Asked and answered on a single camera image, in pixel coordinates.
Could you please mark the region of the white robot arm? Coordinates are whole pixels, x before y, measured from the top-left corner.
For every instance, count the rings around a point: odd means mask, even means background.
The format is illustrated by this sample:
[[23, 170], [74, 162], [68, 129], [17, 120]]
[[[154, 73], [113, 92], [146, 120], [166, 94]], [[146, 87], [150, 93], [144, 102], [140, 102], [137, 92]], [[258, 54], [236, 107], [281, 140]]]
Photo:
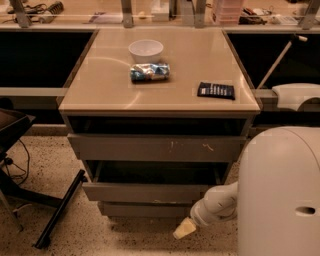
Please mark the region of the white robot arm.
[[320, 129], [279, 127], [254, 137], [239, 179], [209, 189], [174, 231], [235, 218], [238, 256], [320, 256]]

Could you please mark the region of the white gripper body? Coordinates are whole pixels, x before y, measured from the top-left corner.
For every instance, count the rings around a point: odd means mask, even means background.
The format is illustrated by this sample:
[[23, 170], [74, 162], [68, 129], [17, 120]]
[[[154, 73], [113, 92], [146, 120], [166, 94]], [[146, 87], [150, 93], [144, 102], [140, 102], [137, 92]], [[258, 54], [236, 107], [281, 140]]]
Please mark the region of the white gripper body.
[[190, 217], [197, 226], [209, 226], [215, 221], [214, 215], [206, 208], [204, 200], [197, 201], [190, 210]]

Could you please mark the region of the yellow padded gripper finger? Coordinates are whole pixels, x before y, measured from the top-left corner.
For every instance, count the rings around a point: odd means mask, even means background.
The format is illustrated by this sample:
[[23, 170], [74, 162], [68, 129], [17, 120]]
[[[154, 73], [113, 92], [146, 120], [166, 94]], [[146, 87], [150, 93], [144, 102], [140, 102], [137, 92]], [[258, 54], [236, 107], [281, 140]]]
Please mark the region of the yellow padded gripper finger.
[[173, 232], [175, 239], [179, 240], [197, 229], [197, 226], [190, 217], [186, 217]]

